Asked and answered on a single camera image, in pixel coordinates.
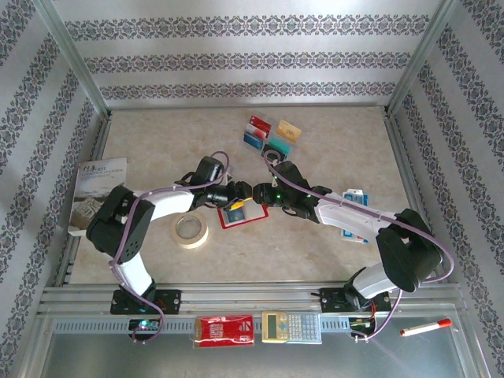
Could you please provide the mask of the red card holder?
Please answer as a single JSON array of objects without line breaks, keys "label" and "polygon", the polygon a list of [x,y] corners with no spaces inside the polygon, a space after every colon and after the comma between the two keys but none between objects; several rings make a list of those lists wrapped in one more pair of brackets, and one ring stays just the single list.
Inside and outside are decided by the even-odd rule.
[{"label": "red card holder", "polygon": [[229,229],[229,228],[234,228],[237,226],[245,225],[253,221],[258,221],[265,219],[269,216],[268,210],[266,206],[258,205],[255,202],[249,201],[246,202],[243,207],[243,212],[246,215],[245,221],[241,223],[227,223],[224,215],[224,211],[227,209],[218,209],[217,214],[220,220],[220,226],[222,229]]}]

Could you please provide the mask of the gold card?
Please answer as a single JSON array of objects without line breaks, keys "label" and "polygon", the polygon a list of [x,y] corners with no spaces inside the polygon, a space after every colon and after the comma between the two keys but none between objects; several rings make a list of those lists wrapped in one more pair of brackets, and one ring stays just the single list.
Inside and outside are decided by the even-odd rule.
[{"label": "gold card", "polygon": [[302,134],[302,130],[285,120],[281,120],[276,128],[276,134],[286,139],[288,142],[296,144],[298,138]]}]

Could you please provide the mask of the clear plastic card tray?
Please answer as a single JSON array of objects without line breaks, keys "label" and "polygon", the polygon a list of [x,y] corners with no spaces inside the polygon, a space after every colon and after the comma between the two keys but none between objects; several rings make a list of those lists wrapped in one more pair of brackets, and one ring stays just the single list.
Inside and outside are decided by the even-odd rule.
[{"label": "clear plastic card tray", "polygon": [[[296,146],[297,146],[297,143],[298,143],[298,141],[299,141],[299,139],[300,139],[300,137],[301,137],[301,135],[302,135],[302,134],[301,134],[301,135],[300,135],[300,137],[298,138],[298,141],[297,141],[297,143],[296,143],[296,144],[290,143],[290,142],[288,142],[286,139],[284,139],[284,138],[282,138],[282,137],[280,137],[279,135],[277,135],[277,134],[276,134],[276,128],[277,128],[277,126],[278,126],[278,123],[279,123],[281,120],[284,120],[284,119],[277,119],[277,118],[275,118],[275,117],[270,117],[270,116],[268,116],[268,115],[266,115],[266,114],[264,114],[264,113],[260,113],[259,111],[253,111],[253,112],[252,112],[252,114],[250,115],[250,117],[251,117],[252,115],[254,115],[254,116],[256,116],[256,117],[259,117],[259,118],[261,118],[262,120],[264,120],[264,121],[266,121],[266,122],[268,122],[268,123],[270,123],[270,124],[272,125],[271,131],[270,131],[270,133],[268,134],[267,139],[263,139],[263,141],[264,141],[264,145],[265,145],[266,143],[268,143],[268,141],[269,141],[272,137],[277,137],[277,138],[279,138],[279,139],[283,139],[285,142],[287,142],[287,143],[289,143],[289,144],[291,144],[291,145],[292,145],[291,153],[287,156],[287,159],[286,159],[286,160],[289,160],[289,159],[291,158],[291,155],[294,153],[294,150],[295,150],[295,148],[296,148]],[[240,140],[240,142],[241,142],[241,145],[242,145],[245,149],[247,149],[248,151],[250,151],[250,152],[251,152],[251,153],[253,153],[253,154],[256,154],[257,156],[261,156],[261,152],[262,152],[262,150],[256,150],[256,149],[254,149],[253,147],[249,146],[248,144],[244,143],[244,141],[243,141],[243,134],[245,133],[245,127],[246,127],[246,125],[247,125],[247,124],[249,124],[249,120],[247,121],[247,123],[245,124],[245,126],[244,126],[244,128],[243,128],[243,131],[242,131],[242,135],[241,135],[241,140]]]}]

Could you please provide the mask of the teal card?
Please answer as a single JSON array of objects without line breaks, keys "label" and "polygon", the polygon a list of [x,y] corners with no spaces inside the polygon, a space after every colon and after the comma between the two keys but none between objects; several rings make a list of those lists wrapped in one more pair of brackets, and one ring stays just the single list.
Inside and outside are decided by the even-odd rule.
[{"label": "teal card", "polygon": [[275,150],[278,150],[280,153],[284,155],[289,155],[291,153],[292,145],[285,142],[283,139],[279,139],[277,137],[272,137],[269,141],[268,144],[274,148]]}]

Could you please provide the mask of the beige masking tape roll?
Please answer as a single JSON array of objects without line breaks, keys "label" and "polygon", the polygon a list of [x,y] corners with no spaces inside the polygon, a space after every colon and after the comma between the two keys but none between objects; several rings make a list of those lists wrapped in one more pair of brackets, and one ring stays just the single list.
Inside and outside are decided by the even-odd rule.
[{"label": "beige masking tape roll", "polygon": [[182,213],[173,219],[171,233],[180,247],[192,250],[206,242],[209,226],[206,218],[198,211]]}]

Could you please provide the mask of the white paperback book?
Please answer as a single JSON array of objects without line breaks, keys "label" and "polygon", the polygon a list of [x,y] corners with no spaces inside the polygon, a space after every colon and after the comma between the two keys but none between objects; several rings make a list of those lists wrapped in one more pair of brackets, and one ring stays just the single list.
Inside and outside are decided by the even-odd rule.
[{"label": "white paperback book", "polygon": [[125,183],[127,158],[85,161],[79,165],[69,216],[68,233],[84,236],[111,190]]}]

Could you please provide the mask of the beige grey calculator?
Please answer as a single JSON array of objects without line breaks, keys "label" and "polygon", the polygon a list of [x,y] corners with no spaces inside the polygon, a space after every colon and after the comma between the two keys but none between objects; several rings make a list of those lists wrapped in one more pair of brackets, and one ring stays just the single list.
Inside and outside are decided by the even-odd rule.
[{"label": "beige grey calculator", "polygon": [[275,344],[322,344],[319,313],[265,311],[261,315],[261,341]]}]

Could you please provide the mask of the red packet in clear bag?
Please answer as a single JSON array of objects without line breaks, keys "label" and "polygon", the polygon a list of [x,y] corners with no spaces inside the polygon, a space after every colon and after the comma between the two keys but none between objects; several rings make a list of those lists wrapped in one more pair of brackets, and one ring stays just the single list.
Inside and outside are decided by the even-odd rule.
[{"label": "red packet in clear bag", "polygon": [[197,317],[193,347],[252,347],[254,331],[254,318],[249,314]]}]

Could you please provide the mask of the left controller board with LED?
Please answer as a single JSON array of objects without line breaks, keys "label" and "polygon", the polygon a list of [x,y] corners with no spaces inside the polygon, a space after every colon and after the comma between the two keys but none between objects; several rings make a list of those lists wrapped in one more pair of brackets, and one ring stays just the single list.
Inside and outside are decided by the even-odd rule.
[{"label": "left controller board with LED", "polygon": [[133,332],[146,332],[147,334],[154,334],[160,328],[160,318],[144,318],[144,319],[131,319],[128,323],[128,331]]}]

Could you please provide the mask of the red white marker pen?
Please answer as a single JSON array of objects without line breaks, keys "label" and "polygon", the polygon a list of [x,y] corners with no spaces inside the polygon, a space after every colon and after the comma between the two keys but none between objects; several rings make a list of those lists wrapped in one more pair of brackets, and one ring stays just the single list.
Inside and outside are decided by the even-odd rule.
[{"label": "red white marker pen", "polygon": [[411,328],[404,328],[400,331],[400,336],[409,337],[412,335],[420,335],[422,333],[435,331],[441,328],[449,328],[452,324],[452,320],[445,318],[432,323],[421,324]]}]

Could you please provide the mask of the aluminium rail beam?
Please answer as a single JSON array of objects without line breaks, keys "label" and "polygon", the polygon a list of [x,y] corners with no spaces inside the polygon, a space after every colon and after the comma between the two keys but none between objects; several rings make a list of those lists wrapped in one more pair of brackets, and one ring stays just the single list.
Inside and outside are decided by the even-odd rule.
[{"label": "aluminium rail beam", "polygon": [[[181,291],[181,315],[214,313],[260,313],[267,309],[317,310],[315,294],[323,287],[341,287],[342,282],[264,282],[264,283],[175,283],[161,284],[166,290]],[[68,284],[43,290],[36,314],[78,317],[108,315],[114,284]],[[412,311],[464,309],[460,287],[453,283],[430,283],[414,293],[405,293],[400,314]]]}]

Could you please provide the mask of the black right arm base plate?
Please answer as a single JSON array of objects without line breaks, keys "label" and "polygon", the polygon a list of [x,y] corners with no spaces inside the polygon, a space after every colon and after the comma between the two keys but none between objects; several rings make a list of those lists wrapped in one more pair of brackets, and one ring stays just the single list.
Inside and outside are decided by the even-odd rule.
[{"label": "black right arm base plate", "polygon": [[386,301],[387,294],[378,294],[366,299],[354,289],[345,287],[323,287],[318,293],[323,313],[353,313],[391,310],[391,301]]}]

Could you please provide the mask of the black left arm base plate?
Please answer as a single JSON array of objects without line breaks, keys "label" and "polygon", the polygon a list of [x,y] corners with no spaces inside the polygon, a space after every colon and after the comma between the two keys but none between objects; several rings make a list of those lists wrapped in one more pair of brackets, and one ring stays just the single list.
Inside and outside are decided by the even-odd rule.
[{"label": "black left arm base plate", "polygon": [[[146,299],[155,304],[163,314],[177,315],[180,311],[181,294],[182,292],[179,290],[153,289],[147,294]],[[154,315],[158,313],[152,306],[138,300],[124,289],[113,292],[109,311],[112,315]]]}]

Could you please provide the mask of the aluminium frame post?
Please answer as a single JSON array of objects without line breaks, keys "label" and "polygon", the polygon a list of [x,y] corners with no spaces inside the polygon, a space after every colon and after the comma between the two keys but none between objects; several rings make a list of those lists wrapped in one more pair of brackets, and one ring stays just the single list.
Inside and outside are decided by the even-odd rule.
[{"label": "aluminium frame post", "polygon": [[96,111],[104,117],[109,117],[111,111],[52,0],[32,0],[32,2]]},{"label": "aluminium frame post", "polygon": [[436,11],[432,15],[424,34],[414,50],[404,73],[401,75],[392,95],[386,106],[385,114],[390,116],[398,111],[403,99],[413,85],[417,74],[427,60],[433,46],[445,28],[459,0],[440,0]]}]

